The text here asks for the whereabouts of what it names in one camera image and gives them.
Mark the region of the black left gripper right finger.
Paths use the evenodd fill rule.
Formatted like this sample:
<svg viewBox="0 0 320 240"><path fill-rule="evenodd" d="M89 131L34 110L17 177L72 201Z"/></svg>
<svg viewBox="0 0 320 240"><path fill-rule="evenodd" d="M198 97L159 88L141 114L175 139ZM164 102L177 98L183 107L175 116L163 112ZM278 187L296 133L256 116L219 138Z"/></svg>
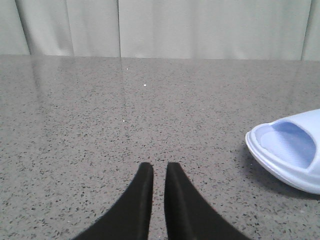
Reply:
<svg viewBox="0 0 320 240"><path fill-rule="evenodd" d="M166 169L164 212L169 240L247 240L201 196L178 162Z"/></svg>

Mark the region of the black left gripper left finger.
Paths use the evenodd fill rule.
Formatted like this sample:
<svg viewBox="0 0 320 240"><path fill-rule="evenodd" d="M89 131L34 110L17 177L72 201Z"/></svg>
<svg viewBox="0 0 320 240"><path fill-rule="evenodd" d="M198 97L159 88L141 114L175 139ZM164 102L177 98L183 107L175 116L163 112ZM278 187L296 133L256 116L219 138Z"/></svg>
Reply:
<svg viewBox="0 0 320 240"><path fill-rule="evenodd" d="M76 240L147 240L153 200L153 167L143 162L121 197Z"/></svg>

